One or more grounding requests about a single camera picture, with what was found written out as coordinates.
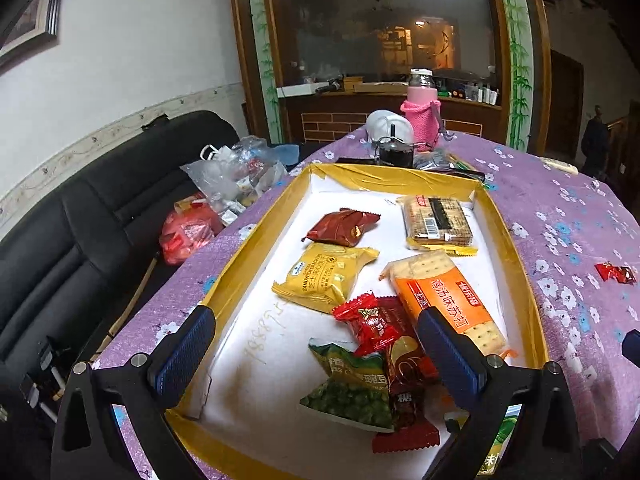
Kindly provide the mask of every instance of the picture frame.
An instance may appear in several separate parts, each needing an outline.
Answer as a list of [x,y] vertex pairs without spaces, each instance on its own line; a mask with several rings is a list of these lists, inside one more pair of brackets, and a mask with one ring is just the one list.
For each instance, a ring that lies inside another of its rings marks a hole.
[[60,0],[31,0],[0,48],[0,68],[54,40],[59,14]]

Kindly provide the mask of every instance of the table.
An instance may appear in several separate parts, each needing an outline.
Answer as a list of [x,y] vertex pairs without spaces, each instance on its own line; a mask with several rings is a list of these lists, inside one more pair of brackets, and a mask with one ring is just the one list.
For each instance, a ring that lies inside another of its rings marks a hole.
[[[603,282],[594,264],[640,267],[640,226],[613,192],[582,174],[570,175],[537,157],[467,134],[439,144],[486,172],[494,202],[507,225],[538,302],[551,359],[564,370],[583,440],[604,437],[620,447],[640,415],[640,370],[622,357],[626,332],[640,329],[634,305],[638,284]],[[309,163],[371,155],[364,128],[301,162],[211,244],[189,258],[102,353],[94,368],[124,364],[151,353],[178,330],[256,222]],[[155,478],[124,410],[122,434],[142,478]],[[223,479],[210,466],[210,479]]]

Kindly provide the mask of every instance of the glass pane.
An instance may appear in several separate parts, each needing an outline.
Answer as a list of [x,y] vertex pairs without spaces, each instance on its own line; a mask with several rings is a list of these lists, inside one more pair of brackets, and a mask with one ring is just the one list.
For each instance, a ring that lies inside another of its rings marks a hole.
[[491,84],[488,0],[291,0],[300,80],[397,80],[411,68]]

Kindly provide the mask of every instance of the pink knitted bottle cover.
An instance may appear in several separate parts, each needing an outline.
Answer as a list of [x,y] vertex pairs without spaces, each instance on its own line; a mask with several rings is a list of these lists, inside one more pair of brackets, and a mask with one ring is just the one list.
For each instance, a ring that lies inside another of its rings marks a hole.
[[414,142],[425,143],[416,148],[419,152],[430,152],[438,142],[438,120],[431,111],[432,106],[438,107],[440,111],[440,101],[431,101],[426,105],[404,101],[400,106],[400,110],[414,128]]

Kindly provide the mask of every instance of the dark red snack wrapper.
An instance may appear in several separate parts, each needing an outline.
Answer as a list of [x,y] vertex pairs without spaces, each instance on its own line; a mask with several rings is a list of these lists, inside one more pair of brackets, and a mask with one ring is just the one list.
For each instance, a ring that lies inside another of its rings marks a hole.
[[332,314],[353,330],[360,343],[354,352],[357,357],[385,349],[400,337],[398,330],[381,316],[378,300],[370,292],[337,306]]
[[389,403],[396,430],[379,433],[374,453],[409,451],[440,444],[440,432],[424,416],[424,389],[438,381],[438,372],[424,354],[400,300],[376,298],[378,310],[400,337],[385,349]]
[[355,247],[366,229],[380,220],[380,215],[342,208],[324,215],[306,234],[306,238],[325,244]]
[[629,267],[617,267],[610,262],[606,264],[596,264],[595,267],[603,282],[606,282],[610,278],[615,278],[618,283],[636,282],[636,277]]

